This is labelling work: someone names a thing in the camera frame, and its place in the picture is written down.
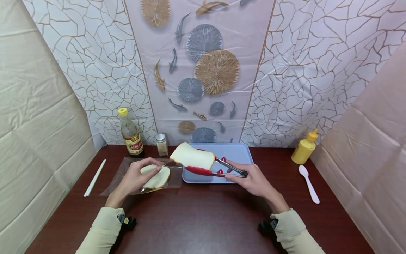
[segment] spice jar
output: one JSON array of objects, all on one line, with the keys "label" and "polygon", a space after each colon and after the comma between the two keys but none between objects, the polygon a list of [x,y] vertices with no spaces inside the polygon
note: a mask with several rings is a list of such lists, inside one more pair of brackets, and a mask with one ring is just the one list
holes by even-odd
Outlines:
[{"label": "spice jar", "polygon": [[168,144],[166,143],[166,136],[163,133],[160,133],[155,136],[156,139],[156,147],[158,148],[159,156],[166,156],[168,155]]}]

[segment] wooden table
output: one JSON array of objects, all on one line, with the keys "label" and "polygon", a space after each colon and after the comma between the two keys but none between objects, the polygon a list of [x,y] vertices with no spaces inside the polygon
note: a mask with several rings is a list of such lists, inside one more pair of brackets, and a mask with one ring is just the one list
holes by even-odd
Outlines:
[{"label": "wooden table", "polygon": [[[146,156],[158,157],[147,146]],[[291,149],[251,148],[254,162],[287,203],[301,216],[327,254],[373,253],[312,162],[306,163],[321,204],[314,204]],[[74,253],[107,197],[110,184],[127,151],[123,145],[102,148],[83,172],[26,253]],[[90,181],[103,159],[107,162],[88,198]],[[138,224],[123,234],[114,253],[131,254],[272,254],[283,253],[272,238],[262,237],[257,225],[269,217],[265,202],[238,185],[189,185],[132,196],[126,215]]]}]

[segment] plastic tray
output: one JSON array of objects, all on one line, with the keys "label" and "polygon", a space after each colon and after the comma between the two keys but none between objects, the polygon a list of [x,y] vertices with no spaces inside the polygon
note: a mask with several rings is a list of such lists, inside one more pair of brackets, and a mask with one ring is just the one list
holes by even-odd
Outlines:
[{"label": "plastic tray", "polygon": [[[248,146],[244,143],[189,143],[194,148],[203,149],[214,153],[217,158],[226,157],[227,160],[235,161],[241,164],[254,164]],[[227,168],[214,162],[211,171],[217,172],[222,169],[224,173]],[[187,183],[233,183],[224,177],[217,176],[201,176],[194,174],[183,167],[182,172],[183,181]]]}]

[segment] bread slice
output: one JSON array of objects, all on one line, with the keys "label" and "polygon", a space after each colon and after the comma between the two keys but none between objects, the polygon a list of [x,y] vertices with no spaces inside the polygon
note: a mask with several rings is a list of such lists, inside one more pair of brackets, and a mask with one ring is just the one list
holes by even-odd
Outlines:
[{"label": "bread slice", "polygon": [[[141,169],[141,174],[145,175],[146,173],[150,172],[156,165],[148,165]],[[169,179],[169,175],[171,174],[171,170],[168,167],[162,167],[161,171],[158,174],[154,175],[146,184],[144,184],[144,188],[149,189],[158,189],[162,188]]]},{"label": "bread slice", "polygon": [[191,166],[210,171],[215,156],[212,152],[197,150],[184,142],[178,145],[169,158],[185,167]]}]

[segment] koi fish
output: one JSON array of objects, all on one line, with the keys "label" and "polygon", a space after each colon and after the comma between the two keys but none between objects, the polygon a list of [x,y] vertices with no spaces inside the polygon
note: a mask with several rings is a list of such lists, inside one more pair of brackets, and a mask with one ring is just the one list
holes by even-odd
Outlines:
[{"label": "koi fish", "polygon": [[244,5],[246,5],[248,2],[250,2],[251,0],[241,0],[240,1],[240,6],[243,7]]},{"label": "koi fish", "polygon": [[235,117],[235,113],[237,113],[237,106],[235,105],[235,103],[233,101],[231,101],[233,103],[233,110],[230,111],[230,118]]},{"label": "koi fish", "polygon": [[226,132],[226,128],[224,127],[224,125],[220,122],[218,122],[220,124],[220,131],[221,133],[225,133]]},{"label": "koi fish", "polygon": [[203,121],[207,121],[207,118],[203,114],[198,114],[196,111],[193,111],[194,115],[197,115],[199,118],[201,118]]},{"label": "koi fish", "polygon": [[168,100],[169,100],[169,102],[172,104],[172,106],[174,106],[177,110],[179,110],[179,112],[181,112],[181,111],[187,112],[187,111],[188,111],[188,109],[185,108],[185,107],[183,106],[183,104],[178,105],[178,104],[173,103],[171,99],[168,99]]},{"label": "koi fish", "polygon": [[187,18],[187,17],[189,16],[189,14],[190,14],[190,13],[186,14],[186,15],[179,21],[178,27],[177,27],[176,32],[175,32],[175,34],[176,34],[176,41],[177,41],[178,43],[181,42],[182,36],[184,35],[184,33],[182,32],[183,21],[185,21],[185,18]]},{"label": "koi fish", "polygon": [[159,58],[158,62],[155,64],[155,81],[162,90],[165,90],[165,80],[163,80],[161,75],[159,75],[159,60],[161,60],[161,58]]},{"label": "koi fish", "polygon": [[175,70],[175,68],[176,68],[177,57],[176,57],[176,50],[175,50],[175,47],[173,48],[173,53],[174,53],[175,55],[173,56],[172,62],[169,63],[169,73],[172,73],[172,72]]},{"label": "koi fish", "polygon": [[199,16],[199,15],[203,15],[205,13],[208,13],[214,7],[219,6],[219,5],[224,6],[224,7],[229,6],[229,4],[227,4],[225,2],[214,1],[214,2],[206,3],[206,0],[204,0],[202,6],[200,6],[200,8],[197,9],[196,15]]}]

